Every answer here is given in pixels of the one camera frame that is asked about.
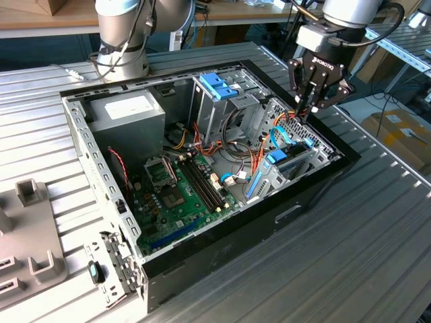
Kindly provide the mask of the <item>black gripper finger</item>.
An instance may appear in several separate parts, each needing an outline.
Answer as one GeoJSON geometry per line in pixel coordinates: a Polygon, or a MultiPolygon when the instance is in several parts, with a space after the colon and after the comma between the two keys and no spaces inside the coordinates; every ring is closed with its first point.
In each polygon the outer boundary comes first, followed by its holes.
{"type": "Polygon", "coordinates": [[[316,87],[314,77],[317,72],[317,64],[307,58],[290,59],[288,72],[290,87],[295,94],[295,115],[309,115],[312,109],[310,97],[316,87]]]}
{"type": "Polygon", "coordinates": [[[310,114],[346,99],[355,91],[355,88],[339,72],[316,72],[308,83],[312,85],[312,98],[304,108],[304,120],[310,114]]]}

